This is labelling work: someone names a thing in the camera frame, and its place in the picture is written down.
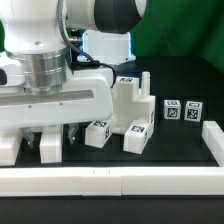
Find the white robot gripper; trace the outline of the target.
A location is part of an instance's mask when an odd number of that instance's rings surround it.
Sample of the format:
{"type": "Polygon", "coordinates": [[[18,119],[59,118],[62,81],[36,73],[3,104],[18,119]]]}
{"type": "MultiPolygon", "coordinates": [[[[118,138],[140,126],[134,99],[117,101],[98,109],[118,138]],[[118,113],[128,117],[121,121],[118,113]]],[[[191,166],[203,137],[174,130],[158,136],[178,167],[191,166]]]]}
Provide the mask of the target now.
{"type": "Polygon", "coordinates": [[[73,144],[79,122],[108,119],[113,113],[111,69],[68,71],[69,80],[60,92],[32,96],[24,92],[24,77],[15,73],[16,68],[18,65],[0,68],[0,129],[21,128],[30,148],[34,133],[25,127],[72,123],[68,139],[73,144]]]}

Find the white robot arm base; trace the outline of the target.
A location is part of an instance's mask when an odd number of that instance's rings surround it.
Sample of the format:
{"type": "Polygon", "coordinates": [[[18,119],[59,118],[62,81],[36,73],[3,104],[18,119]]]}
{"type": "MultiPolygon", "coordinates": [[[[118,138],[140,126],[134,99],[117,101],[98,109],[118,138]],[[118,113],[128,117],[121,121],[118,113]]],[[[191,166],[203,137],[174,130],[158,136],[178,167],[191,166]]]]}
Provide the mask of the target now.
{"type": "Polygon", "coordinates": [[[136,59],[131,52],[129,33],[113,34],[87,30],[83,33],[82,40],[82,50],[101,63],[119,65],[136,59]]]}

